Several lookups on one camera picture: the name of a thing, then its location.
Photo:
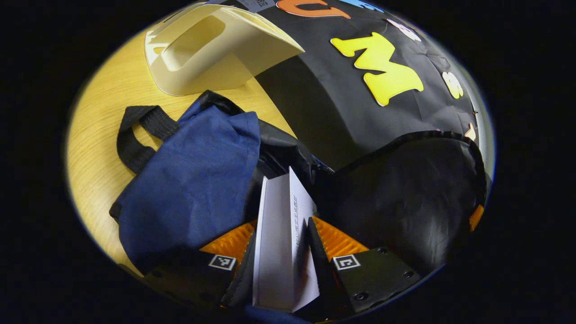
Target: orange ridged panel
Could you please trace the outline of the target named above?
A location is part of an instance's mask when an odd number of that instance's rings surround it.
[[[312,219],[314,219],[314,224],[316,225],[329,261],[332,261],[333,257],[368,251],[367,247],[344,234],[341,230],[316,216],[312,216]]]
[[[202,247],[200,251],[236,258],[236,266],[239,266],[242,263],[250,236],[254,232],[256,222],[257,220],[253,220],[238,226]]]

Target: bag handle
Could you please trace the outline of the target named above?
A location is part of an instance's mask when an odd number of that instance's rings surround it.
[[[180,125],[160,106],[126,107],[118,131],[116,150],[122,163],[135,174],[139,174],[152,155],[156,153],[153,148],[142,145],[136,139],[132,126],[139,121],[146,131],[162,141],[166,141],[180,128]]]

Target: wooden surface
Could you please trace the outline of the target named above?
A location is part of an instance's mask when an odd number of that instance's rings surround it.
[[[108,210],[134,177],[116,153],[116,136],[127,106],[160,105],[178,119],[200,93],[174,97],[161,92],[144,57],[145,31],[134,36],[100,67],[78,99],[66,142],[68,181],[77,212],[86,229],[116,263],[140,274],[128,260],[118,237],[118,225]],[[218,91],[245,111],[294,135],[255,79],[244,86]],[[136,137],[144,145],[159,147],[141,127]]]

